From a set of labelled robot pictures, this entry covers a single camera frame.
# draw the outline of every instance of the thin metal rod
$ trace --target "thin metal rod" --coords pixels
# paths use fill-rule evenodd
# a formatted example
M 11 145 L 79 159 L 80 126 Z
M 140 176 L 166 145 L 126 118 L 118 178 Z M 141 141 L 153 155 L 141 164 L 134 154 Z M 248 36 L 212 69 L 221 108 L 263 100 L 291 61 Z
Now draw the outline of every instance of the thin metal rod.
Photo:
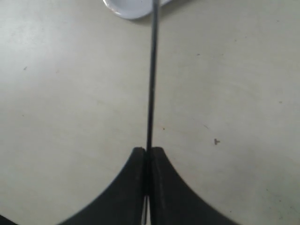
M 152 38 L 151 38 L 151 59 L 150 59 L 150 76 L 149 76 L 149 101 L 148 101 L 148 124 L 147 124 L 147 178 L 150 173 L 150 151 L 152 149 L 152 134 L 154 121 L 155 106 L 155 81 L 156 81 L 156 65 L 158 51 L 158 21 L 159 21 L 160 0 L 152 0 Z M 142 223 L 147 224 L 148 198 L 149 198 L 149 181 L 146 181 L 146 196 L 144 199 Z

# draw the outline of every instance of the white surface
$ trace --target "white surface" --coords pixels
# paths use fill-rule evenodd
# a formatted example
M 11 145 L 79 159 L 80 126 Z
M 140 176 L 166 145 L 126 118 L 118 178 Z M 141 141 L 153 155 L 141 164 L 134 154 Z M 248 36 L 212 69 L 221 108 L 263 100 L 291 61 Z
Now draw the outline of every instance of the white surface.
M 161 0 L 164 5 L 171 0 Z M 137 19 L 152 11 L 151 0 L 103 0 L 105 5 L 116 15 L 125 19 Z
M 243 225 L 300 223 L 299 9 L 163 7 L 154 144 Z M 100 0 L 0 1 L 0 214 L 56 224 L 145 146 L 149 49 L 149 18 Z

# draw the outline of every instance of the small dark speck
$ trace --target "small dark speck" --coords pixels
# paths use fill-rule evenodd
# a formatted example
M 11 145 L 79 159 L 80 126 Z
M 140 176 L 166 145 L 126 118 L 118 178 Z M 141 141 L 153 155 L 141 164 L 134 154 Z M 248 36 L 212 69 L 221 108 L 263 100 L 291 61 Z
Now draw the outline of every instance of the small dark speck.
M 220 141 L 217 138 L 215 138 L 214 142 L 215 142 L 215 145 L 220 143 Z

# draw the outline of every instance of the white plate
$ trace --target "white plate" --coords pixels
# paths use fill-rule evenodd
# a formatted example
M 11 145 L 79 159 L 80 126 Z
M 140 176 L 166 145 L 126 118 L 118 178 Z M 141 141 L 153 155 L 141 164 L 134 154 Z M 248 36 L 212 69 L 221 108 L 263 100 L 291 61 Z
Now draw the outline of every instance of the white plate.
M 164 5 L 171 0 L 161 0 Z M 116 15 L 124 19 L 137 19 L 152 11 L 152 0 L 103 0 Z

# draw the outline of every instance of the white table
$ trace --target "white table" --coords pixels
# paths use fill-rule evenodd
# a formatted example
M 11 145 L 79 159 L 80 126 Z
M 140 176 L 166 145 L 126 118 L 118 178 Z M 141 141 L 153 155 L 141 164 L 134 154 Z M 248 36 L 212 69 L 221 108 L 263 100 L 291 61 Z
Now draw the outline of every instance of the white table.
M 243 225 L 300 223 L 299 10 L 163 8 L 154 144 Z M 0 58 L 0 214 L 53 225 L 145 146 L 150 18 L 120 19 L 101 0 L 2 0 Z

